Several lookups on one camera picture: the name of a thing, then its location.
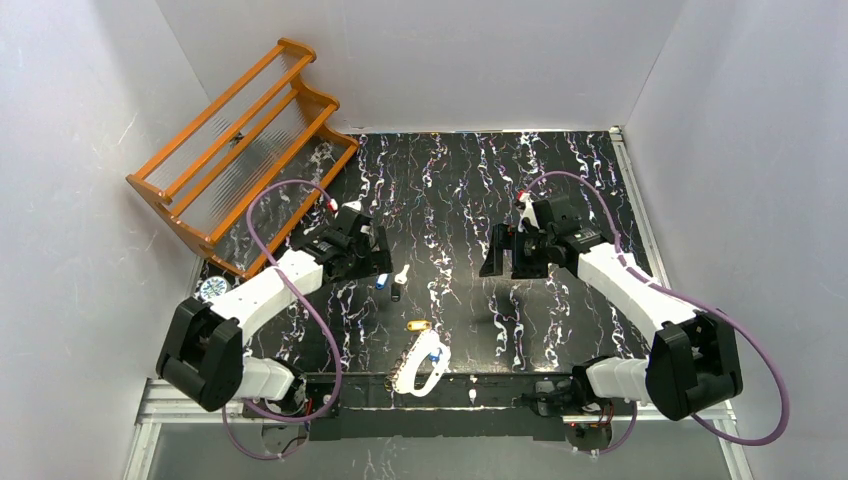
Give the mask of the blue key tag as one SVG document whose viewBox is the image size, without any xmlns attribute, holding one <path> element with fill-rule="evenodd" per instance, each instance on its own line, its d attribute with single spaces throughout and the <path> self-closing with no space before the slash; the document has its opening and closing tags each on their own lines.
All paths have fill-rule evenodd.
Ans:
<svg viewBox="0 0 848 480">
<path fill-rule="evenodd" d="M 386 287 L 386 285 L 387 285 L 388 281 L 389 281 L 389 278 L 390 278 L 390 275 L 389 275 L 388 273 L 380 274 L 380 275 L 376 278 L 375 287 L 376 287 L 378 290 L 382 290 L 382 289 L 384 289 L 384 288 Z"/>
</svg>

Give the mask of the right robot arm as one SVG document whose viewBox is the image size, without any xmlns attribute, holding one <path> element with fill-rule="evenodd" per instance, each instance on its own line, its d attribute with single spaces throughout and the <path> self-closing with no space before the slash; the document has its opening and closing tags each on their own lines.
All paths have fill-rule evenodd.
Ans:
<svg viewBox="0 0 848 480">
<path fill-rule="evenodd" d="M 564 268 L 623 313 L 650 347 L 644 359 L 602 355 L 578 364 L 536 399 L 566 408 L 614 398 L 651 403 L 677 421 L 742 392 L 735 332 L 727 321 L 658 291 L 610 236 L 582 223 L 568 198 L 521 201 L 519 224 L 493 226 L 480 276 L 502 275 L 506 257 L 514 280 L 544 279 L 551 267 Z"/>
</svg>

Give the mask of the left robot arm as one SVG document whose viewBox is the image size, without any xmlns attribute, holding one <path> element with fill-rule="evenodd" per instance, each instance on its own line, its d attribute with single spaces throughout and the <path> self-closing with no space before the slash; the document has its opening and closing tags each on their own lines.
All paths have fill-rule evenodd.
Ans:
<svg viewBox="0 0 848 480">
<path fill-rule="evenodd" d="M 267 322 L 327 284 L 393 270 L 382 226 L 321 226 L 235 289 L 211 300 L 190 297 L 175 309 L 156 363 L 159 378 L 206 411 L 232 400 L 291 400 L 302 379 L 293 366 L 254 358 L 245 346 Z"/>
</svg>

